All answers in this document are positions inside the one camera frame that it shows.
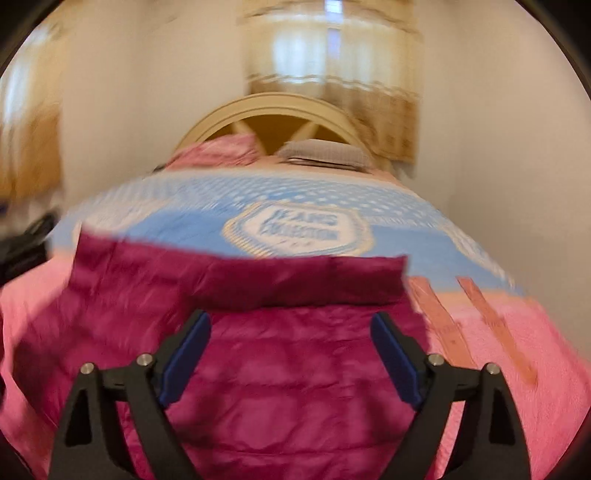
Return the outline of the beige curtain on side wall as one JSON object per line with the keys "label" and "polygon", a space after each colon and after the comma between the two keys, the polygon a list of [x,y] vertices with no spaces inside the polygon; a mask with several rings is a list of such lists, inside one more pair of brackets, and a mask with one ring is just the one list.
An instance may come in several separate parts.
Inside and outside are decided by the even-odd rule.
{"label": "beige curtain on side wall", "polygon": [[37,27],[1,76],[1,200],[9,204],[61,184],[62,29]]}

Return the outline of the magenta puffer jacket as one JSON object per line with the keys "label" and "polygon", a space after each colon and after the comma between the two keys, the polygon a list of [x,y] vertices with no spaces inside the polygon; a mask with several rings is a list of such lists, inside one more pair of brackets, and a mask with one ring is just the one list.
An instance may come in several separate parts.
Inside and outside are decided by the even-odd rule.
{"label": "magenta puffer jacket", "polygon": [[370,340],[388,313],[427,340],[403,257],[226,258],[85,234],[65,289],[13,357],[26,400],[51,424],[80,366],[154,351],[197,310],[211,340],[168,410],[207,479],[376,479],[413,412]]}

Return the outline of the blue and pink bedspread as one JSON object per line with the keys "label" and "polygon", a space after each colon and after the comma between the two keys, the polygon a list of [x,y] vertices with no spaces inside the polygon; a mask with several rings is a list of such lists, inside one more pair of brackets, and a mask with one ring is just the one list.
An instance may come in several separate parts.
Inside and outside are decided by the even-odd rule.
{"label": "blue and pink bedspread", "polygon": [[497,363],[525,428],[532,475],[548,475],[590,407],[590,368],[544,309],[441,212],[383,173],[266,166],[166,170],[91,198],[50,237],[50,260],[1,293],[6,397],[1,430],[44,478],[56,424],[13,376],[30,322],[67,286],[89,234],[205,255],[406,259],[405,289],[425,322],[420,343],[460,367]]}

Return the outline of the striped pillow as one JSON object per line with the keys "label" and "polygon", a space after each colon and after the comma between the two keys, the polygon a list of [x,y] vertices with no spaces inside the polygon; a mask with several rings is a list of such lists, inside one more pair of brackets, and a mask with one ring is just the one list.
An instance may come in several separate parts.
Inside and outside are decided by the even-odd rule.
{"label": "striped pillow", "polygon": [[327,140],[290,141],[276,151],[276,156],[284,160],[308,160],[348,166],[356,170],[367,170],[373,167],[369,155],[359,147]]}

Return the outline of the folded pink blanket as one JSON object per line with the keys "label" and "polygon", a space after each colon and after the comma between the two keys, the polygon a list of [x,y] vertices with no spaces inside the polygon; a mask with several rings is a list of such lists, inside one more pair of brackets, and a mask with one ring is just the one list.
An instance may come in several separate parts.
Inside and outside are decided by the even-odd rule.
{"label": "folded pink blanket", "polygon": [[260,152],[253,134],[229,134],[178,150],[169,159],[165,169],[246,166],[259,158]]}

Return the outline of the cream wooden headboard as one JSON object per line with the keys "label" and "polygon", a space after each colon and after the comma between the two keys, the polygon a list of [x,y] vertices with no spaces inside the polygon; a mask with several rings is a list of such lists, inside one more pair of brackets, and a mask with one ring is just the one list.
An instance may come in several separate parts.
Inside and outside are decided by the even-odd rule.
{"label": "cream wooden headboard", "polygon": [[345,111],[304,95],[267,92],[223,104],[197,121],[176,148],[183,149],[223,134],[252,134],[260,154],[270,155],[289,141],[322,139],[356,146],[373,167],[391,173],[391,163],[372,152]]}

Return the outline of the beige curtain behind headboard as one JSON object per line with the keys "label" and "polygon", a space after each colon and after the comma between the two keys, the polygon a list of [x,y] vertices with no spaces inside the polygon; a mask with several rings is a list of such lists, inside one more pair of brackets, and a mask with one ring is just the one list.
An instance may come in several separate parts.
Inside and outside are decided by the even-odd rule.
{"label": "beige curtain behind headboard", "polygon": [[249,93],[294,93],[344,111],[372,154],[417,159],[422,36],[412,1],[244,1]]}

